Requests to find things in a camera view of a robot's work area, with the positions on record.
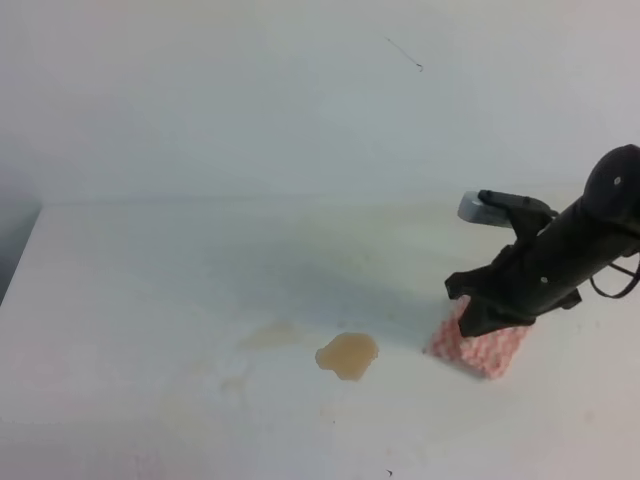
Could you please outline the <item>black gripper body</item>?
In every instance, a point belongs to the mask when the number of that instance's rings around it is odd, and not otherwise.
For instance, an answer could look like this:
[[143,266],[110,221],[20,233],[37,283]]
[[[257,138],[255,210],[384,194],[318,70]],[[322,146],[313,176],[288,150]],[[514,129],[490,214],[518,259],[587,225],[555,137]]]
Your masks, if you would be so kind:
[[516,232],[513,245],[492,265],[487,285],[491,308],[505,325],[531,325],[550,311],[570,310],[582,297],[583,229],[547,227]]

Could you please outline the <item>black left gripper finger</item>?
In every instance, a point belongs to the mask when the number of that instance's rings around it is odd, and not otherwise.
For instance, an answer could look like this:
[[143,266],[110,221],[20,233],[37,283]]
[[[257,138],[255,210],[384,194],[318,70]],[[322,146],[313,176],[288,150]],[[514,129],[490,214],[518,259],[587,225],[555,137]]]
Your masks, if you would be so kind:
[[498,273],[499,269],[492,265],[454,272],[444,281],[447,296],[450,300],[457,300],[462,296],[495,299],[495,279]]

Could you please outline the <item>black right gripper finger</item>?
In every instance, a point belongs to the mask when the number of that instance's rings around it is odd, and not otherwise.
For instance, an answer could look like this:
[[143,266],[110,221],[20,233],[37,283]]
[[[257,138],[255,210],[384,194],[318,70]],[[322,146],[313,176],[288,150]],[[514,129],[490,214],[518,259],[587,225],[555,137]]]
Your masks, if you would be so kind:
[[500,330],[522,327],[523,319],[479,297],[470,297],[458,319],[462,336],[484,336]]

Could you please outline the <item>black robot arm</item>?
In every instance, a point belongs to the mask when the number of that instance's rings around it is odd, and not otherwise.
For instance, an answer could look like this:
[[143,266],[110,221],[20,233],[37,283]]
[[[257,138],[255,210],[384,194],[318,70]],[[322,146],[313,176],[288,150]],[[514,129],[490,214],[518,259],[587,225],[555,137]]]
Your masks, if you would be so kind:
[[639,148],[608,152],[562,212],[532,197],[480,190],[464,194],[458,216],[516,235],[490,264],[446,279],[450,299],[469,300],[458,320],[461,335],[531,326],[550,311],[575,307],[582,283],[638,253]]

